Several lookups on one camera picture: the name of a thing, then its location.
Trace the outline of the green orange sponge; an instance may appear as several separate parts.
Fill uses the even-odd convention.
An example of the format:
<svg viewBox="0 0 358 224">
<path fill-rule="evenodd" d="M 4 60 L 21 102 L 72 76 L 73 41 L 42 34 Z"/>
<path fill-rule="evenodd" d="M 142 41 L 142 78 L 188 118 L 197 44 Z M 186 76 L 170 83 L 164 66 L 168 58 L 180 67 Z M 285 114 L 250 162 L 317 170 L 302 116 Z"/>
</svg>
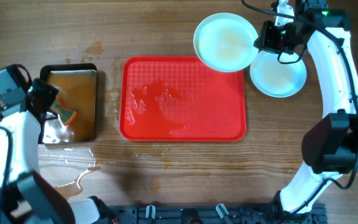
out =
<svg viewBox="0 0 358 224">
<path fill-rule="evenodd" d="M 56 97 L 50 108 L 60 117 L 61 122 L 65 126 L 71 125 L 71 123 L 74 122 L 77 117 L 77 112 L 75 110 L 66 108 L 61 99 L 58 97 Z"/>
</svg>

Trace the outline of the white plate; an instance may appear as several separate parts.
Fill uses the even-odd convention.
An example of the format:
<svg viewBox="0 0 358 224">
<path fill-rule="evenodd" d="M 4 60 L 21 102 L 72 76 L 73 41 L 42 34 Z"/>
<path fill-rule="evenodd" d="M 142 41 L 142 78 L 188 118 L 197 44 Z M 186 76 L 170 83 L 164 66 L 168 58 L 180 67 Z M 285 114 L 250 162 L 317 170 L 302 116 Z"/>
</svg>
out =
<svg viewBox="0 0 358 224">
<path fill-rule="evenodd" d="M 250 79 L 263 94 L 274 98 L 286 98 L 298 93 L 306 83 L 305 63 L 297 54 L 278 54 L 260 51 L 250 66 Z"/>
<path fill-rule="evenodd" d="M 259 49 L 254 46 L 259 37 L 254 26 L 237 14 L 213 14 L 202 20 L 193 35 L 198 58 L 219 72 L 237 72 L 248 67 Z"/>
</svg>

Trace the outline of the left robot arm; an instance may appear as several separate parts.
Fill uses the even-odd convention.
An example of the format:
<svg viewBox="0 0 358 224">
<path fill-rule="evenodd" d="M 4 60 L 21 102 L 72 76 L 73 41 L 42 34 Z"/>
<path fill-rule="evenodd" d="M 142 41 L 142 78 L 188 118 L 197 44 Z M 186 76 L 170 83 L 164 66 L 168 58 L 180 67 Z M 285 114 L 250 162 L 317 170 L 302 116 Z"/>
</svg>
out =
<svg viewBox="0 0 358 224">
<path fill-rule="evenodd" d="M 69 203 L 40 175 L 37 147 L 47 113 L 65 126 L 76 118 L 57 95 L 21 64 L 0 69 L 0 223 L 119 223 L 101 199 Z"/>
</svg>

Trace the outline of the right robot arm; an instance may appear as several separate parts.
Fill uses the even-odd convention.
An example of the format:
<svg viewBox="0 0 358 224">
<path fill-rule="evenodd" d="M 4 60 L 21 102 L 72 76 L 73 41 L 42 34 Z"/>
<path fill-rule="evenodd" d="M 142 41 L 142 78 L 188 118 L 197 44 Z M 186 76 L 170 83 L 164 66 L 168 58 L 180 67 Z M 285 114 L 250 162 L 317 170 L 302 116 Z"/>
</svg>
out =
<svg viewBox="0 0 358 224">
<path fill-rule="evenodd" d="M 316 199 L 343 175 L 358 170 L 358 76 L 351 53 L 350 23 L 342 9 L 325 1 L 272 3 L 254 46 L 276 55 L 302 47 L 313 59 L 323 99 L 323 117 L 303 137 L 303 163 L 273 199 L 275 222 L 302 222 Z"/>
</svg>

